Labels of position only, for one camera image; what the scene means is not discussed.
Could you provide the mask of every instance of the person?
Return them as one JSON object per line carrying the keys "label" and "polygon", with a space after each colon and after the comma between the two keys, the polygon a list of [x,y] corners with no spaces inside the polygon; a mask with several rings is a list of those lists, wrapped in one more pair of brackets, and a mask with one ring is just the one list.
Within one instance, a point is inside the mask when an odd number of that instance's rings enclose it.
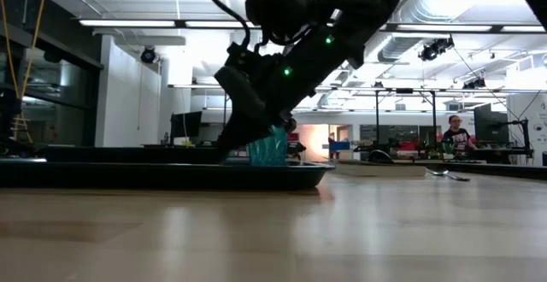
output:
{"label": "person", "polygon": [[329,135],[328,135],[328,159],[334,159],[334,157],[336,156],[336,159],[340,159],[340,153],[338,153],[335,149],[334,149],[334,132],[331,132]]}
{"label": "person", "polygon": [[466,149],[476,150],[477,147],[471,142],[471,136],[469,132],[463,128],[460,128],[462,119],[457,115],[452,115],[448,118],[450,129],[443,135],[442,142],[452,143],[457,152],[465,152]]}

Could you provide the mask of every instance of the table surface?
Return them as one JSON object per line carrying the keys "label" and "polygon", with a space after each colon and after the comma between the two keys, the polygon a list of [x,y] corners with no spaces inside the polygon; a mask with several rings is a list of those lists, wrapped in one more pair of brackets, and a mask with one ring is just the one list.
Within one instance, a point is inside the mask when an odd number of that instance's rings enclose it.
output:
{"label": "table surface", "polygon": [[545,281],[547,185],[329,174],[316,190],[0,190],[2,282]]}

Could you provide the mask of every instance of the black tray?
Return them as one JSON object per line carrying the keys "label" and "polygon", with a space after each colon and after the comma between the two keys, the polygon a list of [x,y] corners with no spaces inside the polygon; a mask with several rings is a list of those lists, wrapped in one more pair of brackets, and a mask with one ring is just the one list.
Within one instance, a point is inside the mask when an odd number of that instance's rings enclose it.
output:
{"label": "black tray", "polygon": [[39,156],[48,162],[116,162],[116,163],[190,163],[219,164],[222,161],[216,148],[187,148],[185,146],[155,146],[137,148],[49,147]]}
{"label": "black tray", "polygon": [[0,160],[0,188],[146,190],[296,190],[317,186],[334,167],[288,162],[287,167],[160,163]]}

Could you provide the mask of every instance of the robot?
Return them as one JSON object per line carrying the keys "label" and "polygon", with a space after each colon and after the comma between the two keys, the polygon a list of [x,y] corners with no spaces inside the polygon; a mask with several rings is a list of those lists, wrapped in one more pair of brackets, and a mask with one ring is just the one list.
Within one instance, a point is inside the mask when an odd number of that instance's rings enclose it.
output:
{"label": "robot", "polygon": [[[395,11],[399,0],[246,0],[247,17],[262,28],[262,42],[248,47],[246,21],[219,0],[217,6],[241,22],[246,37],[228,48],[215,78],[232,99],[232,115],[218,138],[221,155],[271,134],[272,126],[290,132],[291,111],[344,61],[363,64],[365,43]],[[547,0],[527,0],[547,24]],[[271,41],[291,46],[281,55],[261,56]]]}

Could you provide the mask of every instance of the computer monitor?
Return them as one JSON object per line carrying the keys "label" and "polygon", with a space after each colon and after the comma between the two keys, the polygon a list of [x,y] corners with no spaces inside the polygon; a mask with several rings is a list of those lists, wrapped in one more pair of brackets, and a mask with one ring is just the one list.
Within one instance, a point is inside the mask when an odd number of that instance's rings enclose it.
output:
{"label": "computer monitor", "polygon": [[509,126],[499,125],[508,121],[507,115],[492,112],[487,104],[474,109],[475,137],[479,142],[509,143]]}
{"label": "computer monitor", "polygon": [[197,137],[202,112],[171,115],[171,138]]}

